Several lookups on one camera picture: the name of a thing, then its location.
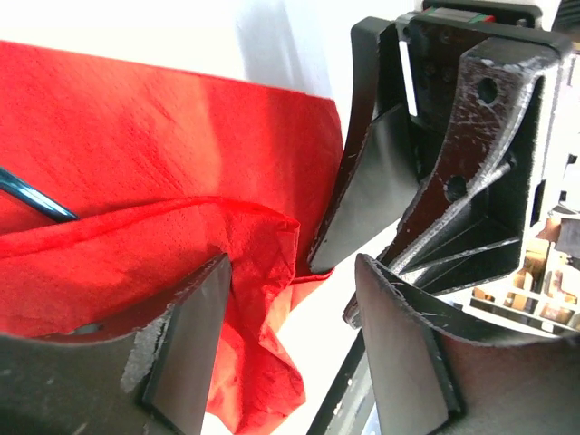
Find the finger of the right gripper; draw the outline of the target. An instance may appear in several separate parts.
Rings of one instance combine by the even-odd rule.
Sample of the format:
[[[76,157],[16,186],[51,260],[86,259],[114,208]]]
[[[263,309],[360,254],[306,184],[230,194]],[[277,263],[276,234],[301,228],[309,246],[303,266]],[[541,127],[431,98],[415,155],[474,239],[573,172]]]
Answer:
[[[399,219],[419,186],[397,26],[364,18],[353,26],[351,42],[349,128],[333,194],[308,256],[317,275]]]

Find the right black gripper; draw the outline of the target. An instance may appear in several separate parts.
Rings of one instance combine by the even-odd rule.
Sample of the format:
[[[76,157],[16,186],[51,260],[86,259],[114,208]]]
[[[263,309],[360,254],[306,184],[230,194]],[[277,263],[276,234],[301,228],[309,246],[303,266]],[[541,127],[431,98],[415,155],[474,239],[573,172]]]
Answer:
[[[445,295],[507,276],[559,197],[571,41],[434,14],[353,40],[342,253],[392,223],[381,261]]]

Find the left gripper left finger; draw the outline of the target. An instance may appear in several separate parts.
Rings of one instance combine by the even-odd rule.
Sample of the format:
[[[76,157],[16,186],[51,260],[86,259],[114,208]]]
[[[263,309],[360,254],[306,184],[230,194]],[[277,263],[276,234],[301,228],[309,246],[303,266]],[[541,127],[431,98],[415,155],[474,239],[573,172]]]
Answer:
[[[1,339],[4,434],[198,434],[231,264],[67,335]]]

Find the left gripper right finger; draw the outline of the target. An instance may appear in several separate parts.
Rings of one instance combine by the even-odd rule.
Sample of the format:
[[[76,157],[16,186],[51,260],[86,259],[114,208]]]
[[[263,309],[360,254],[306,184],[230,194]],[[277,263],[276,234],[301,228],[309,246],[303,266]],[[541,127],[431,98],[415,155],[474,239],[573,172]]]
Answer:
[[[385,434],[576,434],[579,336],[492,324],[367,255],[356,297]]]

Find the red paper napkin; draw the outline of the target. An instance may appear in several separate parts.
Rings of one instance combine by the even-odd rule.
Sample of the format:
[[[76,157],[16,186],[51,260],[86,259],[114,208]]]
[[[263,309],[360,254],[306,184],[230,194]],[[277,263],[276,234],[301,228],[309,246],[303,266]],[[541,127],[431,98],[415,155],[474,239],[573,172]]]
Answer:
[[[193,72],[1,45],[1,164],[70,209],[1,197],[1,329],[69,333],[224,252],[232,267],[208,406],[269,434],[305,402],[277,332],[343,152],[332,100]]]

